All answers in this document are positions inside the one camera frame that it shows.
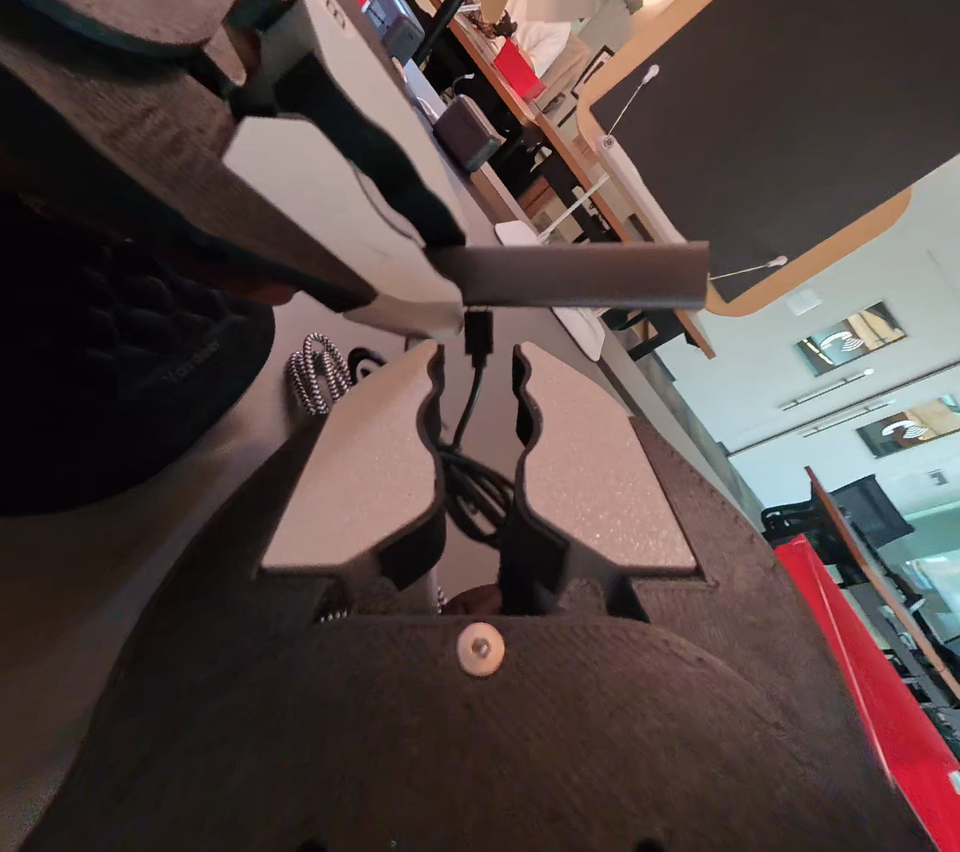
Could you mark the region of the dark grey usb hub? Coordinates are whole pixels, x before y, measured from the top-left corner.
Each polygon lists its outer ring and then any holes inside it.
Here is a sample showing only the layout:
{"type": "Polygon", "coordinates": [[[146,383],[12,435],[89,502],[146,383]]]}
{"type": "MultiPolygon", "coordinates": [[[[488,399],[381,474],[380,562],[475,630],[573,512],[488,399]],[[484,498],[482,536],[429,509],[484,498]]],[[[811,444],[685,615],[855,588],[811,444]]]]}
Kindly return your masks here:
{"type": "Polygon", "coordinates": [[[699,310],[707,242],[451,246],[427,259],[469,307],[699,310]]]}

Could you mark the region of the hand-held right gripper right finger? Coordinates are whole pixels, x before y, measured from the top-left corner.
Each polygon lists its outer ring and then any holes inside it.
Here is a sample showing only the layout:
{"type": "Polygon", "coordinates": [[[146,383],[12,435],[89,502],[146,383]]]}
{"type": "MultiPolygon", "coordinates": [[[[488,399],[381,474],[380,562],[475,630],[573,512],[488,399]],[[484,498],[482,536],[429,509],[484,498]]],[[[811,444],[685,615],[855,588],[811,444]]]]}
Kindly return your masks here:
{"type": "Polygon", "coordinates": [[[503,612],[647,617],[635,580],[699,564],[631,415],[532,342],[513,348],[511,383],[523,448],[499,546],[503,612]]]}

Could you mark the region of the black office chair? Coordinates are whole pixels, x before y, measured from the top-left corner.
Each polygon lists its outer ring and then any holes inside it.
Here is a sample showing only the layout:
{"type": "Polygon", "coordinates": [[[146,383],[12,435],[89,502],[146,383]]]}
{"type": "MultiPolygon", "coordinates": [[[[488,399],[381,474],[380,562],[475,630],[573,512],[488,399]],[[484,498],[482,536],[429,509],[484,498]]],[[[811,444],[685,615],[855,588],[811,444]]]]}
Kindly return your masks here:
{"type": "MultiPolygon", "coordinates": [[[[915,532],[873,474],[833,490],[829,497],[873,553],[915,532]]],[[[763,537],[774,547],[798,536],[825,556],[845,547],[826,505],[814,491],[807,500],[764,509],[761,521],[763,537]]]]}

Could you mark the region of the dark grey charger block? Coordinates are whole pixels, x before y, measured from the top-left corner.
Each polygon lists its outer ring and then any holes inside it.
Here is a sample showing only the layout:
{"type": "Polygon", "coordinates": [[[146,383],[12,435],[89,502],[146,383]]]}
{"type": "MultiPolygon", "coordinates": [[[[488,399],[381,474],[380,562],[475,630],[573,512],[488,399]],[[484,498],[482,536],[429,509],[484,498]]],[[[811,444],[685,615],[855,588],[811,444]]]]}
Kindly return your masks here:
{"type": "Polygon", "coordinates": [[[506,142],[476,102],[463,94],[455,95],[434,121],[433,135],[466,175],[480,171],[506,142]]]}
{"type": "Polygon", "coordinates": [[[406,0],[369,0],[364,9],[386,54],[405,66],[424,42],[426,33],[406,0]]]}

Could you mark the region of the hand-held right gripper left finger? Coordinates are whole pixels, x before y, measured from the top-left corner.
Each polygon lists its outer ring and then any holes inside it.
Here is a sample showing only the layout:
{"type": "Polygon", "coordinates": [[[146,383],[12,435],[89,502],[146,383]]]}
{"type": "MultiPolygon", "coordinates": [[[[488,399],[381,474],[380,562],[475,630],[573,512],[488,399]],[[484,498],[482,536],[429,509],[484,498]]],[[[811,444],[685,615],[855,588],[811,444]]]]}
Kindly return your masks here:
{"type": "Polygon", "coordinates": [[[428,577],[447,541],[438,443],[445,348],[433,339],[336,402],[294,485],[260,572],[344,589],[428,577]]]}

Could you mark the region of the black display board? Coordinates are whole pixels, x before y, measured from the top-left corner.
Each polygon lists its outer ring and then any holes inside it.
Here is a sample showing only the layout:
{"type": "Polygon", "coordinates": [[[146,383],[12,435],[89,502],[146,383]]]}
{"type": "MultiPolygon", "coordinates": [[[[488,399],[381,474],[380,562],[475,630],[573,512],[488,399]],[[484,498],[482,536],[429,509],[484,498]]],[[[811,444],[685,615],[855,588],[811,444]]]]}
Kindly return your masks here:
{"type": "Polygon", "coordinates": [[[749,316],[879,237],[959,150],[959,0],[675,0],[585,86],[651,195],[749,316]]]}

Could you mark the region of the framed wall poster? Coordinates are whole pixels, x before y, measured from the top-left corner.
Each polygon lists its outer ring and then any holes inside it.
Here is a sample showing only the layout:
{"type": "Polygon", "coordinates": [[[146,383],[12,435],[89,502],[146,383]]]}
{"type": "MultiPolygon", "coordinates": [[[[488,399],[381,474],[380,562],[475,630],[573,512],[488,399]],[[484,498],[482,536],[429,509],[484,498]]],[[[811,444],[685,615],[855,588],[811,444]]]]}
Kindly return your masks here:
{"type": "Polygon", "coordinates": [[[794,349],[817,377],[900,342],[907,337],[902,323],[883,301],[796,342],[794,349]]]}
{"type": "Polygon", "coordinates": [[[959,402],[944,394],[856,429],[858,438],[878,460],[922,448],[959,432],[959,402]]]}

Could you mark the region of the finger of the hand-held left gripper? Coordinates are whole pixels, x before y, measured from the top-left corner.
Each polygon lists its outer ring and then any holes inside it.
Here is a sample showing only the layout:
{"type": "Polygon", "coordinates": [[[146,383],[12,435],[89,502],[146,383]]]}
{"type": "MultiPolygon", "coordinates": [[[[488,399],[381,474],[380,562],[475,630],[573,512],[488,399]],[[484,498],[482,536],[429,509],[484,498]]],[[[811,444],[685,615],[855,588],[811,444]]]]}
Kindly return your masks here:
{"type": "Polygon", "coordinates": [[[426,242],[374,181],[303,118],[240,120],[224,164],[372,288],[350,321],[420,339],[459,334],[459,288],[426,257],[426,242]]]}
{"type": "Polygon", "coordinates": [[[257,105],[316,126],[426,247],[465,246],[438,146],[370,32],[342,0],[292,0],[261,34],[257,105]]]}

